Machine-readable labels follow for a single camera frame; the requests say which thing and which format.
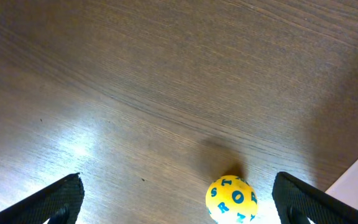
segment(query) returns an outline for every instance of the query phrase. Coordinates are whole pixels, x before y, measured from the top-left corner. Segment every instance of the black object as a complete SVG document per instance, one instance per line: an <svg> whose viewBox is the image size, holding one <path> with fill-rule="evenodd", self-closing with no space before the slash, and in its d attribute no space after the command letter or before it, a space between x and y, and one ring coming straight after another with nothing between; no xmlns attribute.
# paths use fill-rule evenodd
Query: black object
<svg viewBox="0 0 358 224"><path fill-rule="evenodd" d="M358 210L286 172L277 174L272 194L282 224L309 224L307 218L318 224L358 224Z"/></svg>
<svg viewBox="0 0 358 224"><path fill-rule="evenodd" d="M70 174L0 212L0 223L73 224L84 199L79 173Z"/></svg>

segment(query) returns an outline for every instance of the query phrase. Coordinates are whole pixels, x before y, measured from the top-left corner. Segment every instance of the toy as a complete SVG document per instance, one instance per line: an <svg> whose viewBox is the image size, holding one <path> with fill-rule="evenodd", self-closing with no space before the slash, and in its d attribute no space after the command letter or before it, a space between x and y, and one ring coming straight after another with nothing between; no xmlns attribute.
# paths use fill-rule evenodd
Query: toy
<svg viewBox="0 0 358 224"><path fill-rule="evenodd" d="M205 195L209 215L217 223L249 223L258 211L253 188L242 178L225 175L213 182Z"/></svg>

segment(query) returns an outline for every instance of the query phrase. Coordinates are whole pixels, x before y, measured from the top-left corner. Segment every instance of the spotted ball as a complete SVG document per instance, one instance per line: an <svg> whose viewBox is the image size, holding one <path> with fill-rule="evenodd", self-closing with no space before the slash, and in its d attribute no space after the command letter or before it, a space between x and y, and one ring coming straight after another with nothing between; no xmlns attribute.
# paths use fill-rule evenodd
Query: spotted ball
<svg viewBox="0 0 358 224"><path fill-rule="evenodd" d="M249 223L258 211L254 189L235 175L213 182L205 195L205 204L211 218L219 224Z"/></svg>

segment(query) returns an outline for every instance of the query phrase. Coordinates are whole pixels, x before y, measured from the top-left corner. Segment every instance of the wood grain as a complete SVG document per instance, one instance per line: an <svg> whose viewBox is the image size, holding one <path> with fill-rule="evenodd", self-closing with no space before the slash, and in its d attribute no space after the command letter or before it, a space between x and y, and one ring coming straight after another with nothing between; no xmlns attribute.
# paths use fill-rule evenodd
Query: wood grain
<svg viewBox="0 0 358 224"><path fill-rule="evenodd" d="M80 171L78 223L212 223L240 166L326 190L358 158L358 1L0 1L0 210Z"/></svg>

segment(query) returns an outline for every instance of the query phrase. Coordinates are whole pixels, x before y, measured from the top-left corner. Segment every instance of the yellow ball with blue spots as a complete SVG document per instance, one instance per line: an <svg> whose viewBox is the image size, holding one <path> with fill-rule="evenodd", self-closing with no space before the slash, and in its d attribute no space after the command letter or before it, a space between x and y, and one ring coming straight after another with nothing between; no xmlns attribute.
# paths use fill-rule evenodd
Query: yellow ball with blue spots
<svg viewBox="0 0 358 224"><path fill-rule="evenodd" d="M249 223L258 211L254 189L242 178L225 175L205 195L209 215L219 224Z"/></svg>

